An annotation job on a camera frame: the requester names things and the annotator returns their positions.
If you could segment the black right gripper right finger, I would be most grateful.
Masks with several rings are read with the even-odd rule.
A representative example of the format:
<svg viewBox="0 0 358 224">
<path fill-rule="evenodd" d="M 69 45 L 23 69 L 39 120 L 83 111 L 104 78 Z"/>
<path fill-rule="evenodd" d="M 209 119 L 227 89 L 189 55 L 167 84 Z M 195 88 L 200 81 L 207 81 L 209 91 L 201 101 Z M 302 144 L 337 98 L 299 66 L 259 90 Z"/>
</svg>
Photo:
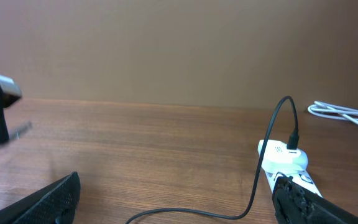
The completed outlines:
<svg viewBox="0 0 358 224">
<path fill-rule="evenodd" d="M 278 177 L 272 192 L 279 224 L 358 224 L 358 217 L 295 183 Z"/>
</svg>

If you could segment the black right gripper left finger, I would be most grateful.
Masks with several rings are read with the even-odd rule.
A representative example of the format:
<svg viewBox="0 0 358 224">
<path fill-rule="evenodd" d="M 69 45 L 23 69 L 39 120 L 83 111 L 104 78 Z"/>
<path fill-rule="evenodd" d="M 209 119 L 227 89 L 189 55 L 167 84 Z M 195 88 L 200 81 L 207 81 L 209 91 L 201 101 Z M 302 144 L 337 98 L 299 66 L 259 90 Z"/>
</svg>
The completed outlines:
<svg viewBox="0 0 358 224">
<path fill-rule="evenodd" d="M 0 224 L 72 224 L 80 201 L 76 171 L 0 210 Z"/>
</svg>

